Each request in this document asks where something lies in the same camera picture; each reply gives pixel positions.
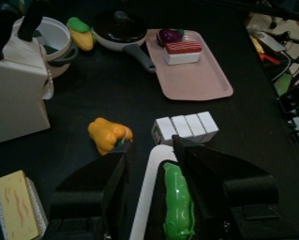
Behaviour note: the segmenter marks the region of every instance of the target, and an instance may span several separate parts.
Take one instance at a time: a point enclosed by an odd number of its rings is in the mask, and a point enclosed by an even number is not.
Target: white cable
[[[283,71],[271,79],[272,82],[285,73],[285,71],[288,70],[289,65],[291,65],[291,60],[289,60],[288,55],[284,52],[280,52],[280,53],[285,56],[288,63],[287,63],[285,68],[283,69]]]

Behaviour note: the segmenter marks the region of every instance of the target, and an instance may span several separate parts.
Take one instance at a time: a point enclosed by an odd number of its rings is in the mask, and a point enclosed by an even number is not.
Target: pink tray
[[[148,30],[145,43],[165,97],[172,100],[211,100],[231,96],[229,82],[198,33],[184,32],[184,40],[201,44],[198,61],[169,66],[162,58],[162,48],[156,44],[157,31]]]

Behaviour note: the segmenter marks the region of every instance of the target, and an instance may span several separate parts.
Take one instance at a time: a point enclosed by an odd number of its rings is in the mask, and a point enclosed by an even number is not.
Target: white block
[[[170,122],[173,124],[173,128],[177,132],[178,137],[181,138],[190,138],[192,137],[192,133],[189,130],[189,126],[188,123],[185,121],[185,118],[182,115],[180,116],[173,116],[170,118]]]
[[[204,130],[207,132],[207,134],[205,134],[205,136],[201,140],[201,143],[204,143],[204,142],[211,140],[211,138],[215,135],[215,133],[217,132],[219,128],[215,125],[215,122],[213,122],[213,119],[209,115],[209,112],[200,112],[196,115],[198,117],[198,120],[200,120],[200,122],[204,126]]]
[[[165,48],[162,50],[162,57],[168,65],[196,63],[198,56],[198,52],[168,54]]]
[[[177,133],[168,117],[154,119],[150,134],[156,144],[172,145],[170,136]]]
[[[189,138],[193,142],[200,143],[207,132],[204,130],[202,124],[198,120],[198,117],[196,114],[190,114],[190,115],[185,115],[184,116],[188,126],[189,126],[189,130],[192,133],[192,137]]]

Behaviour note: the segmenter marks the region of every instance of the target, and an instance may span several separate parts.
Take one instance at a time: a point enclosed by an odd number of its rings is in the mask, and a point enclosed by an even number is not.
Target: plastic food toy
[[[98,117],[89,123],[88,133],[94,142],[100,155],[105,155],[114,146],[132,141],[130,129]]]
[[[164,28],[158,30],[156,34],[156,43],[160,47],[165,46],[168,42],[177,42],[181,41],[184,35],[182,29],[168,29]]]
[[[88,52],[93,48],[96,41],[89,27],[74,17],[68,19],[66,28],[69,29],[72,42],[77,48]]]
[[[196,41],[168,42],[162,56],[168,65],[194,63],[198,60],[201,44]]]
[[[166,240],[189,240],[193,236],[193,203],[180,167],[164,164],[166,189],[166,215],[164,233]]]

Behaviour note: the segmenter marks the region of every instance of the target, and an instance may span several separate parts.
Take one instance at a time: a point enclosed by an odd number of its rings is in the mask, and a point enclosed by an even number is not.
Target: white bowl
[[[22,19],[18,19],[11,28],[13,34],[15,34]],[[64,64],[62,66],[52,66],[52,60],[56,60],[60,57],[64,57],[69,51],[70,45],[70,37],[69,37],[69,29],[65,25],[62,25],[58,21],[52,18],[42,17],[41,23],[35,28],[38,30],[41,37],[38,38],[38,42],[41,45],[46,45],[56,50],[56,52],[46,53],[44,48],[41,48],[42,54],[46,55],[45,57],[45,66],[49,69],[52,78],[60,76],[68,69],[69,63]]]

